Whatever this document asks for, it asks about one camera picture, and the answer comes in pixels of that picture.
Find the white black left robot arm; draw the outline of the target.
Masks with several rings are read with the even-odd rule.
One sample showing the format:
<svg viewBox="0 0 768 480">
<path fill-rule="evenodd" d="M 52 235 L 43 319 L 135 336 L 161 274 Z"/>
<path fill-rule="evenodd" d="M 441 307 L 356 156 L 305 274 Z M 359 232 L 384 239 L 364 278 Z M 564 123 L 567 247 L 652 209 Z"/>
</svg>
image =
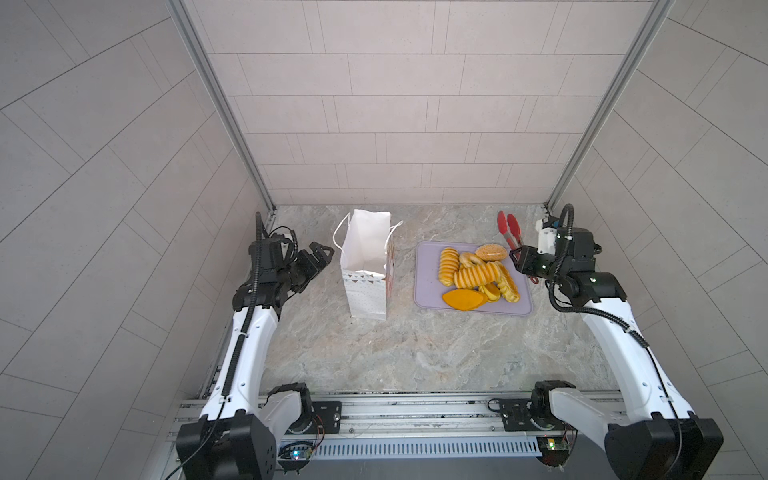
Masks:
<svg viewBox="0 0 768 480">
<path fill-rule="evenodd" d="M 285 304 L 303 292 L 333 258 L 331 247 L 298 246 L 294 230 L 268 230 L 255 219 L 249 276 L 233 300 L 232 331 L 222 370 L 199 419 L 180 427 L 179 466 L 187 479 L 271 479 L 309 464 L 326 429 L 303 382 L 260 398 L 269 345 Z"/>
</svg>

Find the orange oval bread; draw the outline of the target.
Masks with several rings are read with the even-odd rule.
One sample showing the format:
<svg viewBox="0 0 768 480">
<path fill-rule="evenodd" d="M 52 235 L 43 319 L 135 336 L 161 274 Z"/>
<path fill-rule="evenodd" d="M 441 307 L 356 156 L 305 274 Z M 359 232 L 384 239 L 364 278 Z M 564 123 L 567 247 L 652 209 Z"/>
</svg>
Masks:
<svg viewBox="0 0 768 480">
<path fill-rule="evenodd" d="M 484 293 L 472 289 L 454 289 L 446 292 L 442 299 L 446 305 L 459 311 L 472 311 L 487 302 Z"/>
</svg>

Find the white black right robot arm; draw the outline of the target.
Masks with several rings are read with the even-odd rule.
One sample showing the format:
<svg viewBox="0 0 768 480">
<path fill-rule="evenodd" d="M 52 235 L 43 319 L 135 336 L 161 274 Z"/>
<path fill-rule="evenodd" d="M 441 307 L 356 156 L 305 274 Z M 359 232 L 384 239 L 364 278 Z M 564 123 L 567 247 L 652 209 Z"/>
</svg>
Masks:
<svg viewBox="0 0 768 480">
<path fill-rule="evenodd" d="M 555 422 L 586 437 L 606 454 L 619 479 L 701 479 L 721 449 L 723 434 L 698 416 L 660 366 L 634 319 L 616 277 L 596 269 L 602 251 L 593 234 L 574 225 L 574 207 L 537 224 L 539 244 L 528 246 L 513 215 L 499 213 L 500 233 L 517 272 L 543 280 L 549 302 L 578 314 L 592 331 L 617 380 L 624 413 L 616 414 L 573 384 L 535 384 L 529 412 L 538 428 Z"/>
</svg>

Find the red steel kitchen tongs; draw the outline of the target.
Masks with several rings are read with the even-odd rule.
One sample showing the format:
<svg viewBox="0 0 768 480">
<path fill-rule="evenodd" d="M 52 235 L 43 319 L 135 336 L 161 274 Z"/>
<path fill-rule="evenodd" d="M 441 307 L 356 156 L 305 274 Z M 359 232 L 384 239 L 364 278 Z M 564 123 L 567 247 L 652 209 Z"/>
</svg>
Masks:
<svg viewBox="0 0 768 480">
<path fill-rule="evenodd" d="M 503 210 L 497 214 L 497 225 L 499 233 L 504 237 L 505 241 L 510 247 L 509 256 L 515 268 L 518 268 L 521 264 L 521 254 L 527 253 L 533 255 L 536 249 L 532 246 L 526 246 L 522 242 L 521 229 L 516 217 L 512 214 L 507 214 Z"/>
</svg>

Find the lavender plastic tray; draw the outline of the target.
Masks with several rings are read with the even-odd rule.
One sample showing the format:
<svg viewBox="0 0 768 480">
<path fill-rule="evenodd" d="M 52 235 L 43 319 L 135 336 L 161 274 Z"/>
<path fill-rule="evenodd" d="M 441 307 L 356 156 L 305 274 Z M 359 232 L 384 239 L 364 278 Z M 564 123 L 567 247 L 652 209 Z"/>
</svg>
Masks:
<svg viewBox="0 0 768 480">
<path fill-rule="evenodd" d="M 446 241 L 423 241 L 418 244 L 415 260 L 414 301 L 424 309 L 452 310 L 442 297 L 452 290 L 438 280 L 439 256 L 446 248 L 452 247 L 458 253 L 474 253 L 479 244 L 457 243 Z M 504 299 L 485 303 L 474 309 L 474 312 L 524 317 L 533 312 L 532 296 L 529 292 L 529 280 L 515 270 L 512 260 L 507 257 L 502 261 L 514 281 L 521 299 L 510 303 Z"/>
</svg>

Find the white cartoon animal paper bag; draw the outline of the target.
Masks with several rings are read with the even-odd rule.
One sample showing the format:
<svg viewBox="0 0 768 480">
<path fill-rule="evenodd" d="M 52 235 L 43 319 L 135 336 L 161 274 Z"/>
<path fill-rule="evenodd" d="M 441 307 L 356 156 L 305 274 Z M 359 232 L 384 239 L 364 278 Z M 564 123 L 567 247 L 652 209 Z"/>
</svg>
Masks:
<svg viewBox="0 0 768 480">
<path fill-rule="evenodd" d="M 335 228 L 332 240 L 340 251 L 342 283 L 353 318 L 384 321 L 394 280 L 393 234 L 403 224 L 391 223 L 390 212 L 354 209 Z"/>
</svg>

